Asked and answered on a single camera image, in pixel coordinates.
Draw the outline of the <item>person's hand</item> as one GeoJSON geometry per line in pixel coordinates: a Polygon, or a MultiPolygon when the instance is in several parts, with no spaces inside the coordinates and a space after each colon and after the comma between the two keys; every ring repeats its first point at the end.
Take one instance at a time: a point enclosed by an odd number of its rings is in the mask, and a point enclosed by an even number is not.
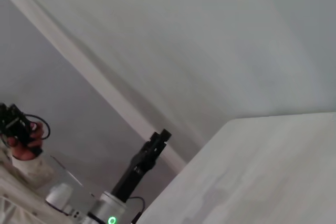
{"type": "Polygon", "coordinates": [[[7,144],[10,146],[10,150],[12,153],[12,157],[14,157],[17,160],[21,161],[29,161],[33,160],[37,157],[33,152],[31,152],[31,148],[33,147],[42,147],[43,145],[43,124],[41,122],[32,123],[30,125],[31,128],[36,127],[36,129],[33,131],[32,135],[30,136],[33,138],[33,141],[30,142],[27,146],[22,145],[16,138],[9,137],[7,139],[7,144]]]}

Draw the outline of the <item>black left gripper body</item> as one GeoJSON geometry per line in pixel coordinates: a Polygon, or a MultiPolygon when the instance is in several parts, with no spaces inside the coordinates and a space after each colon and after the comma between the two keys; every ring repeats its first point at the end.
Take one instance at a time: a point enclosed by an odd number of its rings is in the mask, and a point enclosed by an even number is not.
{"type": "Polygon", "coordinates": [[[111,195],[122,202],[127,202],[144,175],[154,167],[157,158],[155,150],[139,151],[131,159],[129,167],[112,189],[111,195]]]}

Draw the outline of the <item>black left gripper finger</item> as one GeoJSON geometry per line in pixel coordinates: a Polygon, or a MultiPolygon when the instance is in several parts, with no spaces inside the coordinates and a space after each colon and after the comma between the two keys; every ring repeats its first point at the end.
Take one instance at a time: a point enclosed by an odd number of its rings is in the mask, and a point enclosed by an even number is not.
{"type": "Polygon", "coordinates": [[[141,152],[151,159],[157,159],[162,151],[163,141],[161,140],[161,135],[157,132],[154,132],[149,141],[147,141],[141,148],[141,152]]]}
{"type": "Polygon", "coordinates": [[[172,134],[163,129],[162,132],[159,134],[159,145],[166,145],[167,141],[171,138],[172,134]]]}

